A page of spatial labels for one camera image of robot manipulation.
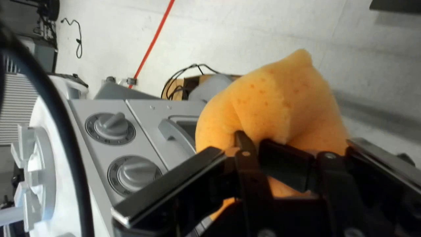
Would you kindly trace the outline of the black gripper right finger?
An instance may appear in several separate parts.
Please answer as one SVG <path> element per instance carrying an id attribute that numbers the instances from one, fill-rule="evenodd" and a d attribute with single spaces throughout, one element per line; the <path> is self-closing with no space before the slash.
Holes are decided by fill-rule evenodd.
<path id="1" fill-rule="evenodd" d="M 346 160 L 333 153 L 317 156 L 319 194 L 323 199 L 320 237 L 370 237 L 363 202 Z"/>

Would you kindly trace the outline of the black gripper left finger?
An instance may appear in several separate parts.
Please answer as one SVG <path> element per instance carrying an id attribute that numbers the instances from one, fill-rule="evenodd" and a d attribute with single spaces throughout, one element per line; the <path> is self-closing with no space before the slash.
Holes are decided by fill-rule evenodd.
<path id="1" fill-rule="evenodd" d="M 241 203 L 248 237 L 266 237 L 265 227 L 267 182 L 260 168 L 258 151 L 242 131 L 235 134 L 235 163 L 241 186 Z"/>

